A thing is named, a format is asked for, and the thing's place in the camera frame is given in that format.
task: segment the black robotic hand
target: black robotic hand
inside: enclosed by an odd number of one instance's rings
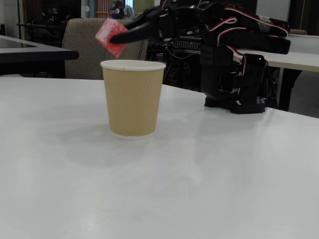
[[[175,9],[156,6],[125,27],[129,31],[114,36],[112,43],[170,42],[179,38],[181,30],[199,27],[203,43],[225,45],[233,51],[245,48],[287,54],[290,47],[285,39],[289,35],[287,22],[248,14],[229,3],[203,2]]]

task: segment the paper cup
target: paper cup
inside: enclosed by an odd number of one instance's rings
[[[152,136],[159,111],[165,64],[152,61],[101,62],[112,134],[139,140]]]

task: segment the black cable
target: black cable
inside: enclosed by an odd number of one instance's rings
[[[268,64],[268,61],[265,60],[265,62],[267,63],[266,67],[267,67],[267,71],[268,71],[268,75],[269,75],[270,88],[271,88],[271,91],[273,93],[273,98],[274,98],[274,102],[275,102],[275,109],[278,109],[277,96],[275,94],[273,81],[272,81],[272,76],[271,76],[271,72],[270,72],[270,69],[269,69],[269,64]]]

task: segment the background table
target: background table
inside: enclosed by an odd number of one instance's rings
[[[51,72],[54,77],[64,78],[64,60],[75,60],[77,51],[1,36],[0,75]],[[22,44],[32,47],[21,47]]]
[[[319,120],[234,115],[163,86],[110,136],[103,81],[0,79],[0,238],[318,239]]]

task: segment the chair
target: chair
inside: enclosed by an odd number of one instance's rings
[[[131,20],[119,20],[125,24]],[[103,79],[100,62],[115,57],[96,39],[95,35],[105,22],[102,18],[82,18],[69,21],[62,47],[78,51],[77,60],[65,61],[65,76],[69,79]],[[148,41],[130,43],[118,59],[145,60]]]

